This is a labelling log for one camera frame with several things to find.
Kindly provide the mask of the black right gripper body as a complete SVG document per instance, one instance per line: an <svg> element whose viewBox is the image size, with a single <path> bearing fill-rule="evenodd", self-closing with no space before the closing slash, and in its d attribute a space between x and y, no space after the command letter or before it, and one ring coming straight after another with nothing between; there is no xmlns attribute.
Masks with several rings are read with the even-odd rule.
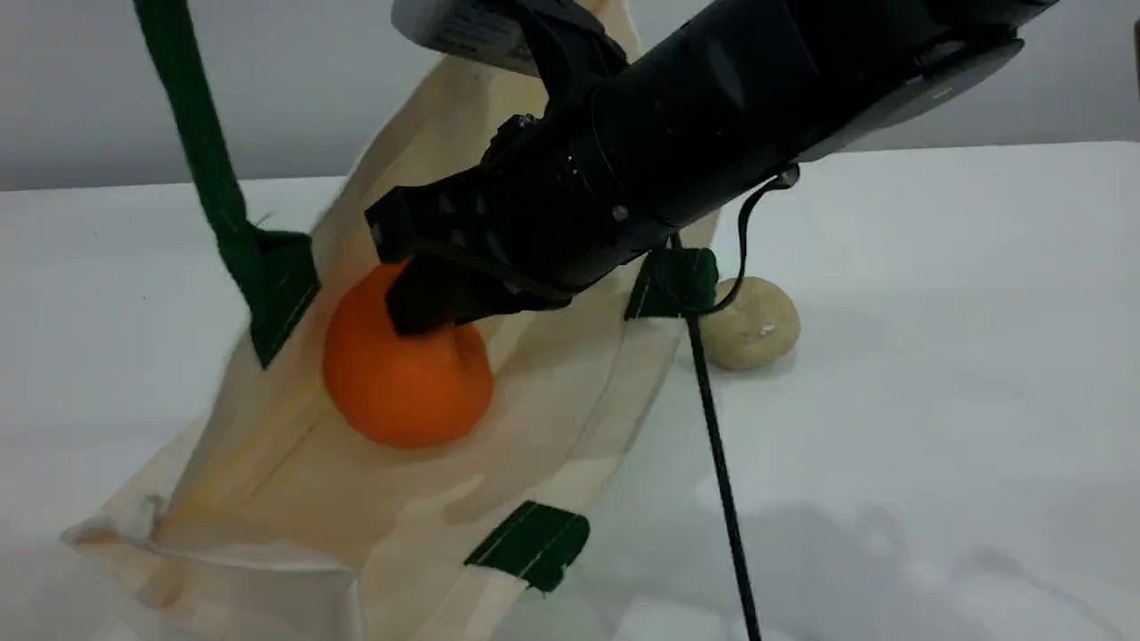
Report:
<svg viewBox="0 0 1140 641"><path fill-rule="evenodd" d="M406 263L402 295L578 295L658 248L635 155L659 135L656 99L513 115L475 167L367 206L378 259Z"/></svg>

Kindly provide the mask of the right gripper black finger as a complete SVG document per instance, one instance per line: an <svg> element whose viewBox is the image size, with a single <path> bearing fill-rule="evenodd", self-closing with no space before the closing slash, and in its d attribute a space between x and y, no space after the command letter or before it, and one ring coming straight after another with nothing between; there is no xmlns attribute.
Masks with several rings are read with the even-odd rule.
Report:
<svg viewBox="0 0 1140 641"><path fill-rule="evenodd" d="M443 325L496 316L557 310L570 303L570 297L537 295L440 258L412 258L386 291L388 317L399 336L420 336Z"/></svg>

